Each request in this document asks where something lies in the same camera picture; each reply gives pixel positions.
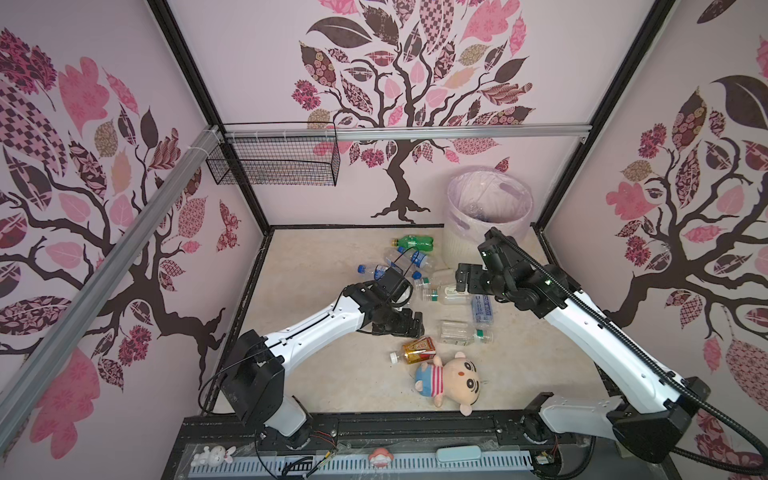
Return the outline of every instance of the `plush doll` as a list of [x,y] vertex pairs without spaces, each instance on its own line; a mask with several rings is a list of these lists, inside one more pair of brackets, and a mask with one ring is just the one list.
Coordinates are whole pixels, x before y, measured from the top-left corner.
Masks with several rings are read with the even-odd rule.
[[423,363],[416,370],[416,391],[435,399],[435,406],[442,406],[443,395],[459,403],[458,410],[467,416],[472,413],[472,404],[480,395],[480,378],[475,364],[467,360],[464,353],[445,365],[440,357],[434,363]]

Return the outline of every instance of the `pink wall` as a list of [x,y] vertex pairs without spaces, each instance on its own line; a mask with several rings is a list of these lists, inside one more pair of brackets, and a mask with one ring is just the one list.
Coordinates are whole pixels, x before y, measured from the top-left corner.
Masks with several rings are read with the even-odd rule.
[[[14,2],[4,13],[0,386],[205,125],[143,1]],[[238,189],[203,166],[0,475],[158,477],[181,419],[198,411],[259,242]]]
[[[311,115],[311,110],[326,111],[328,117],[333,116],[337,123],[341,123],[345,117],[351,117],[350,127],[372,126],[360,118],[370,115],[374,124],[385,127],[419,125],[415,114],[422,107],[425,107],[424,125],[438,125],[449,116],[462,114],[465,115],[462,124],[471,124],[475,120],[467,121],[467,114],[474,101],[479,102],[478,116],[519,107],[518,115],[526,108],[534,109],[520,117],[529,124],[589,122],[652,2],[487,0],[481,3],[476,0],[413,0],[398,2],[402,6],[400,13],[393,7],[395,2],[358,0],[237,0],[228,2],[226,8],[221,8],[215,2],[199,0],[171,3],[225,121],[304,121]],[[408,5],[413,13],[403,15],[402,11],[409,11]],[[363,6],[372,10],[366,14]],[[442,13],[451,8],[453,13],[448,20]],[[381,12],[377,18],[384,18],[385,23],[392,26],[390,32],[385,29],[385,34],[378,37],[370,27],[377,25],[371,20],[372,16],[378,15],[377,12]],[[431,23],[423,22],[422,17],[437,16],[440,17],[437,25],[445,27],[445,30],[434,32],[434,48],[429,44],[424,54],[426,68],[421,66],[418,59],[405,61],[400,58],[397,61],[403,70],[403,74],[400,74],[393,63],[382,58],[381,65],[366,65],[362,61],[355,61],[371,61],[367,55],[373,52],[385,52],[382,57],[388,53],[396,55],[396,46],[405,47],[414,29],[422,44],[427,45],[428,36],[432,32],[425,25]],[[352,40],[334,38],[333,33],[329,37],[323,34],[323,28],[311,28],[324,18],[341,18],[352,22],[351,25],[358,25],[359,31],[364,32],[370,41],[363,37],[358,37],[358,41],[354,37]],[[493,25],[491,30],[485,26],[486,20]],[[475,35],[472,34],[473,25],[483,25]],[[326,93],[328,88],[315,81],[307,72],[300,42],[322,52],[326,60],[318,61],[319,68],[333,67],[334,75],[329,78],[333,78],[338,91]],[[443,78],[432,78],[429,91],[436,97],[432,101],[424,97],[408,102],[404,93],[408,90],[406,79],[418,79],[419,76],[414,74],[416,69],[429,74],[435,65],[441,63],[440,58],[450,57],[450,54],[443,57],[447,44],[452,45],[455,58]],[[491,81],[480,90],[507,84],[507,88],[511,89],[514,85],[516,90],[524,92],[514,98],[511,95],[502,98],[503,95],[497,94],[494,98],[497,104],[494,104],[493,95],[483,95],[477,86],[481,74],[485,73],[486,56],[494,48],[502,46],[504,48],[500,60],[490,69],[490,74],[483,77],[483,81],[493,79],[508,61],[524,63],[513,78],[506,80],[500,76],[500,82]],[[330,56],[329,52],[334,51],[332,48],[342,52],[351,63],[340,55]],[[470,48],[482,51],[482,54],[474,59],[472,55],[466,54],[462,60],[462,55],[473,51]],[[365,76],[354,78],[346,71],[350,68],[370,70],[370,67],[385,76],[380,79],[366,79]],[[459,81],[464,74],[467,77]],[[412,85],[412,98],[422,93],[426,80],[409,82]],[[315,95],[304,95],[308,98],[314,96],[319,104],[307,100],[305,109],[294,101],[292,95],[297,90],[298,81],[308,82],[307,88],[317,91]],[[352,85],[350,90],[359,88],[371,99],[371,112],[366,112],[365,102],[354,105],[349,93],[344,92],[343,81]],[[379,103],[379,94],[374,89],[375,84],[378,84],[382,92],[383,109]],[[464,94],[468,95],[459,102],[458,99]],[[343,100],[349,111],[339,112],[339,103],[334,95]],[[444,105],[441,100],[443,95],[454,95],[445,110],[441,110]],[[448,115],[454,104],[453,114]],[[406,114],[399,122],[391,121],[391,113],[406,105],[413,108],[411,114],[408,114],[409,107],[406,107]],[[378,113],[382,110],[386,112],[380,118]],[[430,123],[433,112],[435,120]],[[441,223],[444,220],[445,185],[451,176],[456,175],[464,166],[494,167],[507,159],[508,173],[531,188],[537,213],[561,165],[573,151],[575,139],[548,137],[496,141],[498,145],[469,154],[462,153],[467,150],[454,142],[439,140],[436,141],[439,149],[429,146],[432,150],[431,161],[424,157],[417,157],[417,161],[414,161],[410,154],[417,143],[401,142],[398,143],[398,152],[402,157],[394,156],[391,160],[384,157],[381,164],[373,161],[367,165],[362,161],[353,163],[354,156],[350,157],[348,152],[350,146],[345,145],[341,148],[344,153],[336,187],[260,185],[254,190],[270,222],[274,224],[401,223],[403,219],[417,223]],[[381,151],[384,154],[386,143],[382,141],[375,145],[363,145],[360,150],[373,149],[373,153]],[[390,204],[392,211],[372,218],[374,214],[385,211]]]
[[[765,439],[768,5],[709,4],[681,3],[548,236],[617,324]],[[680,446],[758,461],[716,430],[698,418]],[[673,460],[683,478],[736,478]]]

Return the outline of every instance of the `green plastic bottle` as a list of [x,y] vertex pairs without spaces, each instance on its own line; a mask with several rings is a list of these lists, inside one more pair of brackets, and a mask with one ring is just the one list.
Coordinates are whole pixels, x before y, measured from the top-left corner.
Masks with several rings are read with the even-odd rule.
[[399,239],[393,238],[392,246],[403,248],[413,247],[422,252],[431,252],[432,248],[434,248],[432,242],[434,242],[432,237],[427,237],[426,235],[406,235]]

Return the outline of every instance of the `plush toy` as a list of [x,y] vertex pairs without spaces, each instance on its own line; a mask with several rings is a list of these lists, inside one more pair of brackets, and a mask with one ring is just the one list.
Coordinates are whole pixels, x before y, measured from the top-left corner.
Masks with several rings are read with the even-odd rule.
[[445,365],[440,357],[434,363],[423,363],[416,370],[416,391],[435,399],[435,406],[442,406],[443,395],[459,403],[458,410],[467,416],[472,413],[472,404],[480,395],[480,378],[475,364],[467,360],[464,353]]
[[221,445],[216,445],[211,450],[207,446],[203,447],[203,453],[196,453],[192,458],[190,466],[197,467],[198,465],[208,465],[215,468],[221,465],[222,462],[232,463],[232,454],[237,447],[230,447],[229,450],[224,450]]

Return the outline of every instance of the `black wire mesh basket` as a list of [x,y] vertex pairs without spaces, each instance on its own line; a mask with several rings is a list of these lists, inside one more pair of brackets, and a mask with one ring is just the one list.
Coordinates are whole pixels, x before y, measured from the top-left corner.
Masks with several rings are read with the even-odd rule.
[[332,122],[261,122],[307,129],[234,131],[207,158],[216,184],[326,185],[339,177],[339,142]]

